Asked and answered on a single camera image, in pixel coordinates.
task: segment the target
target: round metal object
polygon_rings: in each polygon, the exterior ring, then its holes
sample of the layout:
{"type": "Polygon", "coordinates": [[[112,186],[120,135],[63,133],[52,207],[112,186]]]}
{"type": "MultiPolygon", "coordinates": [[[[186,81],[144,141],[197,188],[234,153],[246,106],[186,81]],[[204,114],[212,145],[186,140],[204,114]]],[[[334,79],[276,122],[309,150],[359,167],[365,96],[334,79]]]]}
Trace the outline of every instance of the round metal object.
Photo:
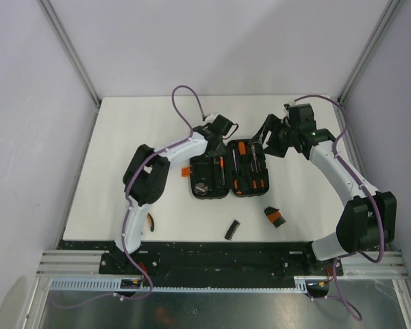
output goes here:
{"type": "Polygon", "coordinates": [[[206,195],[208,192],[208,186],[204,183],[198,183],[193,188],[193,193],[196,195],[206,195]]]}

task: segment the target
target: metal beam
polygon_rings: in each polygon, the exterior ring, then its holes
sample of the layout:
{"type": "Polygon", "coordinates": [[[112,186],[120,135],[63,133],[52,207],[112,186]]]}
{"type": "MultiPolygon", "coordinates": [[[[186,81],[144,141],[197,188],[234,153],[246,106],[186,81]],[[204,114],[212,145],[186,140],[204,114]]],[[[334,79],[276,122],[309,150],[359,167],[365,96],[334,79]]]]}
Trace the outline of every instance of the metal beam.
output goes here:
{"type": "Polygon", "coordinates": [[[76,53],[74,46],[72,45],[70,38],[67,36],[67,33],[62,26],[50,0],[38,0],[40,4],[41,10],[45,13],[47,20],[49,21],[53,31],[55,32],[62,48],[66,52],[67,57],[69,58],[73,68],[76,70],[79,78],[84,83],[88,94],[90,95],[91,99],[95,103],[96,108],[101,107],[101,100],[96,93],[95,87],[93,86],[85,68],[82,64],[79,56],[76,53]]]}
{"type": "Polygon", "coordinates": [[[354,84],[360,77],[362,70],[373,55],[376,46],[378,45],[382,36],[385,34],[388,26],[392,22],[403,1],[404,0],[390,0],[388,2],[384,12],[379,18],[379,21],[377,22],[373,32],[371,33],[369,40],[365,44],[364,50],[360,54],[358,61],[353,67],[350,76],[347,78],[347,81],[338,96],[340,103],[344,102],[344,100],[347,98],[347,95],[350,93],[350,90],[353,88],[354,84]]]}

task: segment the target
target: tool case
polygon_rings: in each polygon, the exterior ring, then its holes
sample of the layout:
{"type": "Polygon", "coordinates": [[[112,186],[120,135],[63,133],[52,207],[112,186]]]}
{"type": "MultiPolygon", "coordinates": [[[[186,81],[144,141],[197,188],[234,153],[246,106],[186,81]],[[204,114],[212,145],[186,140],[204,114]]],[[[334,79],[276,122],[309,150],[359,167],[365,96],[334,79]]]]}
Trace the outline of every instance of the tool case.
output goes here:
{"type": "Polygon", "coordinates": [[[190,177],[190,187],[198,199],[221,199],[231,189],[237,197],[263,195],[269,190],[269,175],[265,153],[261,145],[249,139],[230,141],[221,157],[204,155],[190,159],[190,166],[183,169],[183,176],[190,177]]]}

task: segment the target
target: white table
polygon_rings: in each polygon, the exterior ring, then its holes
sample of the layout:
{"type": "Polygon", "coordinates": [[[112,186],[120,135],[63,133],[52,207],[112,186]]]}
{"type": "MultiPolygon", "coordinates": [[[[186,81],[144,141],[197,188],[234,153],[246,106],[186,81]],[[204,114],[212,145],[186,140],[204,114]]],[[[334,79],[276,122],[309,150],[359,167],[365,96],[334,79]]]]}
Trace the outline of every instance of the white table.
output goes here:
{"type": "MultiPolygon", "coordinates": [[[[200,97],[205,113],[219,112],[240,128],[231,139],[251,138],[270,113],[284,115],[283,104],[293,96],[200,97]]],[[[192,126],[202,120],[193,97],[176,97],[192,126]]],[[[311,103],[319,128],[340,132],[334,109],[322,99],[311,103]]],[[[75,199],[66,225],[65,241],[110,241],[121,230],[125,215],[123,174],[137,147],[159,147],[187,135],[170,97],[108,97],[103,99],[75,199]]],[[[345,154],[341,141],[339,150],[345,154]]],[[[151,207],[155,231],[146,222],[144,241],[226,241],[233,219],[241,225],[233,241],[311,241],[335,230],[343,211],[335,190],[303,155],[289,149],[285,158],[266,156],[270,190],[261,197],[199,200],[190,191],[181,167],[171,168],[163,196],[151,207]],[[264,215],[280,208],[287,222],[275,228],[264,215]]]]}

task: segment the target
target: screwdriver bit set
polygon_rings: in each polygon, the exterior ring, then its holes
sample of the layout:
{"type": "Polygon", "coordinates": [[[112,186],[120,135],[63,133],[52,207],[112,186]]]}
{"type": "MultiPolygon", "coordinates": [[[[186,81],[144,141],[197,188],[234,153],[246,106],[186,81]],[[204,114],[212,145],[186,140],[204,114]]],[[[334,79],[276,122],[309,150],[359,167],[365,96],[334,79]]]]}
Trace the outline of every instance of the screwdriver bit set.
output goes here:
{"type": "Polygon", "coordinates": [[[261,145],[248,139],[230,141],[226,154],[213,158],[195,156],[182,175],[190,177],[190,187],[198,199],[220,199],[231,189],[237,197],[263,195],[269,190],[265,153],[261,145]]]}

